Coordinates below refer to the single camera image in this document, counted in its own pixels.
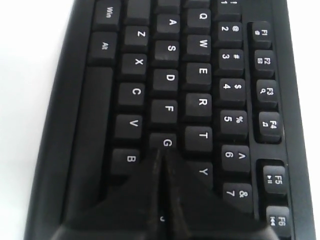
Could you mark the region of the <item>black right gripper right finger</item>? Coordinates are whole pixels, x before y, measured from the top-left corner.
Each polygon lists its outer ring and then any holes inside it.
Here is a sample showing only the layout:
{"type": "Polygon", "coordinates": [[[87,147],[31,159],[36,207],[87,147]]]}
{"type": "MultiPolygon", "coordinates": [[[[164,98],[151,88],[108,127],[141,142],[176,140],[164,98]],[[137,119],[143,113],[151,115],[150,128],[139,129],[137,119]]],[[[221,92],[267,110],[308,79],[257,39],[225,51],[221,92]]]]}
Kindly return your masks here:
{"type": "Polygon", "coordinates": [[[177,151],[163,151],[171,240],[276,240],[267,223],[216,196],[177,151]]]}

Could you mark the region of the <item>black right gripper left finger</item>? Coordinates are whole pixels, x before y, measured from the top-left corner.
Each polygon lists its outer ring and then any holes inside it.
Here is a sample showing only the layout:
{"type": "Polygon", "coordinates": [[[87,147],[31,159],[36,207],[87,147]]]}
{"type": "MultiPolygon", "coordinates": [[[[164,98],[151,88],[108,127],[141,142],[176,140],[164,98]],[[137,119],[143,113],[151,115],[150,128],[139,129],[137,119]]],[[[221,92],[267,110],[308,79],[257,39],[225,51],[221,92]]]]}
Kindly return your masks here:
{"type": "Polygon", "coordinates": [[[159,191],[165,151],[152,149],[135,173],[98,205],[63,223],[53,240],[160,240],[159,191]]]}

